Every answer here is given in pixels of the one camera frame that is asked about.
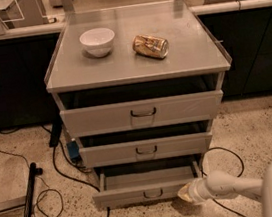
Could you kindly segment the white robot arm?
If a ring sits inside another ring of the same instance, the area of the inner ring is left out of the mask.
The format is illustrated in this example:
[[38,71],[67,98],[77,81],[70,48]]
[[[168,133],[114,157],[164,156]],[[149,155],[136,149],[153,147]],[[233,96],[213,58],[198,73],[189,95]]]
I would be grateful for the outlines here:
[[185,184],[177,194],[183,201],[195,205],[207,199],[229,199],[244,196],[262,204],[262,217],[272,217],[272,163],[263,179],[235,177],[223,171],[212,171],[205,178]]

